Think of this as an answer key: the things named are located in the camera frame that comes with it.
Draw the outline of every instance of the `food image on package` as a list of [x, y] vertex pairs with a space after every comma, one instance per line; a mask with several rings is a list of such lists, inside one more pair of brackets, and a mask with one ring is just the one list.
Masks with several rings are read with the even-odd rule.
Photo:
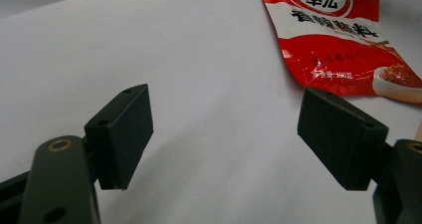
[[340, 96], [422, 104], [422, 80], [379, 29], [379, 0], [264, 0], [286, 65]]

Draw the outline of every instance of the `white table surface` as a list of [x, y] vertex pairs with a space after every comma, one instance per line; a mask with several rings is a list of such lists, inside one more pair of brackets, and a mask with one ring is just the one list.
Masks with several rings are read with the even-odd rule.
[[[422, 1], [381, 0], [383, 34], [422, 76]], [[65, 0], [0, 19], [0, 181], [38, 145], [84, 136], [118, 92], [149, 84], [155, 133], [105, 224], [375, 223], [297, 136], [303, 89], [262, 0]], [[346, 98], [413, 138], [419, 107]]]

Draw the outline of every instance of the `screw hole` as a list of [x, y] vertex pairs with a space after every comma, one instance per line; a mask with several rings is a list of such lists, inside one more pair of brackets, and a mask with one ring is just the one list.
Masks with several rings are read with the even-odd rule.
[[105, 126], [106, 124], [108, 124], [107, 120], [101, 120], [101, 121], [97, 122], [98, 126]]
[[55, 208], [51, 211], [49, 211], [45, 216], [44, 216], [44, 222], [45, 223], [55, 223], [59, 220], [61, 220], [63, 217], [65, 217], [66, 215], [66, 209], [63, 207], [58, 207]]

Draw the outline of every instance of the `brass insert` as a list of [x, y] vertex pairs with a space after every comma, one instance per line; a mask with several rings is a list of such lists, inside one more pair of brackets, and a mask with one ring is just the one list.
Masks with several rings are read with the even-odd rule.
[[422, 144], [417, 142], [412, 142], [407, 144], [407, 146], [415, 152], [422, 154]]
[[72, 145], [72, 141], [69, 139], [60, 139], [57, 141], [54, 141], [50, 143], [49, 145], [49, 151], [51, 152], [58, 152], [63, 151], [66, 148], [70, 147]]

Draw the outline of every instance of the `plastic packaging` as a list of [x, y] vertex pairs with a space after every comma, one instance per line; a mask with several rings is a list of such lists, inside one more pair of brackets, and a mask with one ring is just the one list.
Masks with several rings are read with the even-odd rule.
[[422, 104], [422, 80], [379, 29], [379, 0], [264, 0], [295, 78], [340, 96]]

